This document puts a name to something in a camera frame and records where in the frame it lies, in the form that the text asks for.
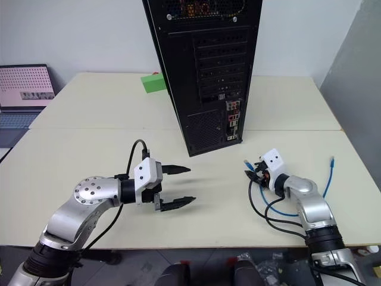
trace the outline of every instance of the floor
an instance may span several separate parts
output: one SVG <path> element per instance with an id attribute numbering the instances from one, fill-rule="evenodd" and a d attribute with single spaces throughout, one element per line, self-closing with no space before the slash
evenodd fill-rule
<path id="1" fill-rule="evenodd" d="M 201 248 L 168 250 L 125 250 L 121 262 L 108 265 L 104 262 L 81 260 L 83 267 L 73 274 L 73 286 L 151 286 L 170 264 L 190 262 L 192 286 L 228 286 L 230 258 L 244 254 L 251 257 L 263 277 L 278 279 L 280 285 L 314 285 L 308 265 L 300 248 Z M 29 255 L 29 249 L 0 247 L 0 285 L 5 286 L 19 264 Z M 358 264 L 368 286 L 381 285 L 373 274 L 372 265 L 381 264 L 381 253 L 358 257 Z"/>

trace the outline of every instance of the black computer case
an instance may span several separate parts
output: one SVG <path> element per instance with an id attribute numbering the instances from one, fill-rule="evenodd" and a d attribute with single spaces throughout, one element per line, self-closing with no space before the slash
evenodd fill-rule
<path id="1" fill-rule="evenodd" d="M 242 142 L 262 0 L 143 0 L 190 156 Z"/>

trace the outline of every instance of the white wall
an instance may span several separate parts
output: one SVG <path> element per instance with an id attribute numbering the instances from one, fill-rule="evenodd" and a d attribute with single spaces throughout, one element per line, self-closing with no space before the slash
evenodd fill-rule
<path id="1" fill-rule="evenodd" d="M 77 72 L 159 70 L 141 0 L 0 0 L 6 64 Z M 313 76 L 320 86 L 361 0 L 264 0 L 254 74 Z"/>

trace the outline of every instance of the green box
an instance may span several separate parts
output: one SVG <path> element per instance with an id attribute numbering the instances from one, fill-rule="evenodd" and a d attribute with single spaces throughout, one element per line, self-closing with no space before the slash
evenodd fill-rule
<path id="1" fill-rule="evenodd" d="M 146 93 L 167 89 L 162 73 L 144 76 L 141 78 Z"/>

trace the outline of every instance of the laptop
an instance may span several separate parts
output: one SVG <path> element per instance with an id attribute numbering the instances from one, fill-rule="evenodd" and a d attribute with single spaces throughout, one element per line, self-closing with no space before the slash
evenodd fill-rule
<path id="1" fill-rule="evenodd" d="M 12 148 L 55 93 L 46 64 L 0 66 L 0 148 Z"/>

